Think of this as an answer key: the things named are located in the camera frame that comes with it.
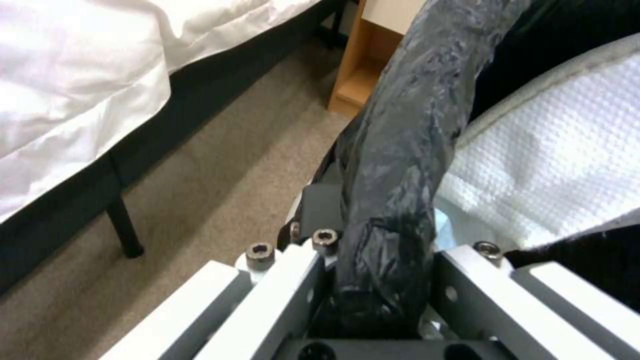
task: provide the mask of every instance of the black plastic bag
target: black plastic bag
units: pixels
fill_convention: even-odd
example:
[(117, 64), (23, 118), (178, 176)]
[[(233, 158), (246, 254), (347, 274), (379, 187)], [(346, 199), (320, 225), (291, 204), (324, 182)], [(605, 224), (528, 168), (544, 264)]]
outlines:
[(433, 196), (476, 77), (526, 0), (428, 1), (331, 159), (343, 171), (335, 291), (341, 336), (411, 336), (429, 293)]

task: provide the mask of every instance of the white duvet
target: white duvet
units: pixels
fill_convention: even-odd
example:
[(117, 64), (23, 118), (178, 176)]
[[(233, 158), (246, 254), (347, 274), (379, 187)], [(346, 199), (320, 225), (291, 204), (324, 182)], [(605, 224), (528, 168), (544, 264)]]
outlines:
[(0, 0), (0, 223), (158, 112), (168, 76), (319, 0)]

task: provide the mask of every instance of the wooden nightstand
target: wooden nightstand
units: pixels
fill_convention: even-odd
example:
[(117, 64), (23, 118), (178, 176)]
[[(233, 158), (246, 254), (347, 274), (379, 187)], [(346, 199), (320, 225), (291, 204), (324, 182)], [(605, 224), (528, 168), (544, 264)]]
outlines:
[(354, 117), (426, 0), (360, 0), (328, 109)]

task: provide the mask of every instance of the bed frame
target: bed frame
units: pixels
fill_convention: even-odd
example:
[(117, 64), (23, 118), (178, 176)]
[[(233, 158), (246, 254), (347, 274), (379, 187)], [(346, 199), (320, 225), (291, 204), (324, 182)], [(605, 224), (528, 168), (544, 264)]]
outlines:
[(0, 294), (103, 211), (113, 223), (124, 254), (128, 258), (142, 255), (144, 249), (122, 192), (295, 49), (332, 13), (336, 14), (332, 31), (337, 40), (344, 3), (321, 0), (284, 24), (171, 75), (172, 96), (155, 117), (89, 167), (0, 225)]

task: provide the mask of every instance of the black metal leg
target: black metal leg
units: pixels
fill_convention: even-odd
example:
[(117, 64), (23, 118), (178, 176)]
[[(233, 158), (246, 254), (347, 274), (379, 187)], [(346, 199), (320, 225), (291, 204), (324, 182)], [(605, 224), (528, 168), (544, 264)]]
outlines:
[(338, 44), (340, 37), (340, 23), (342, 22), (342, 14), (344, 14), (344, 6), (341, 6), (339, 10), (335, 12), (333, 16), (333, 24), (331, 26), (331, 38), (329, 39), (328, 47), (333, 49)]
[(125, 256), (133, 259), (144, 254), (145, 248), (138, 241), (136, 230), (133, 228), (122, 197), (119, 196), (107, 207), (107, 214), (118, 233)]

